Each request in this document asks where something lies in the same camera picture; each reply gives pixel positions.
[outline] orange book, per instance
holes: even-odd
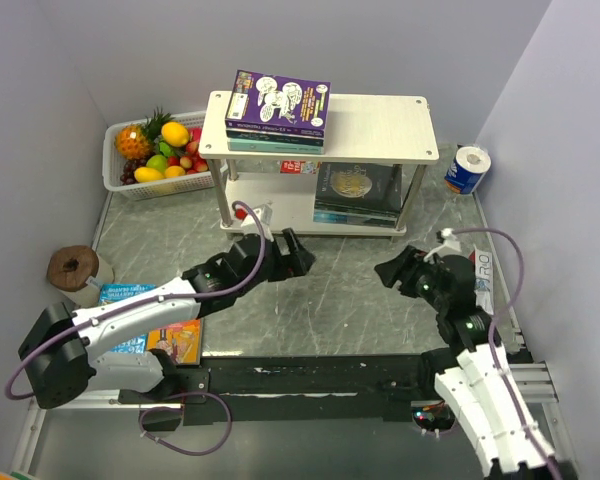
[[[149,332],[147,349],[159,348],[179,365],[200,364],[202,353],[202,320],[173,323]]]

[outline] cartoon illustration on book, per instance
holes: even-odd
[[[260,109],[260,120],[268,122],[273,118],[276,109],[278,118],[286,118],[289,123],[296,123],[296,116],[293,109],[302,101],[302,88],[295,82],[288,82],[277,90],[278,83],[274,78],[262,77],[256,82],[258,90],[258,105],[264,105]]]

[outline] pineapple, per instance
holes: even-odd
[[[123,128],[116,135],[116,148],[127,160],[142,160],[153,153],[154,142],[160,135],[162,126],[172,120],[170,113],[162,113],[161,108],[153,111],[153,117],[144,124],[134,124]]]

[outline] book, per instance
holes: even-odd
[[[245,140],[243,138],[230,138],[227,146],[232,152],[308,153],[312,155],[321,155],[324,153],[324,147],[298,145],[297,143],[263,142],[260,140]]]
[[[300,160],[283,160],[280,162],[280,173],[318,173],[320,162]]]
[[[202,353],[202,321],[174,323],[149,332],[147,348],[164,350],[177,365],[199,365]]]
[[[313,221],[317,223],[340,223],[345,225],[360,225],[366,227],[394,228],[395,220],[380,220],[362,215],[344,215],[341,213],[313,212]]]
[[[402,206],[402,167],[366,163],[320,165],[314,209],[397,218]]]
[[[331,82],[238,70],[225,125],[324,138],[330,90]]]
[[[298,145],[312,145],[323,147],[324,138],[305,137],[302,135],[289,135],[280,133],[253,132],[251,130],[227,129],[227,138],[243,138],[246,140],[260,140],[263,142],[293,143]]]
[[[107,283],[100,290],[99,305],[108,305],[118,302],[129,297],[134,297],[140,293],[148,292],[156,288],[155,285],[149,284],[122,284],[122,283]],[[148,333],[129,339],[126,342],[111,349],[112,352],[118,353],[144,353],[147,350]]]

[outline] shelf bottom board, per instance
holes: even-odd
[[[238,180],[227,179],[226,195],[229,205],[241,200],[251,207],[268,204],[273,209],[271,231],[280,233],[293,228],[299,235],[341,235],[361,237],[397,237],[406,228],[363,227],[313,221],[313,201],[317,175],[240,173]],[[234,218],[230,227],[222,226],[227,233],[240,233],[240,220]]]

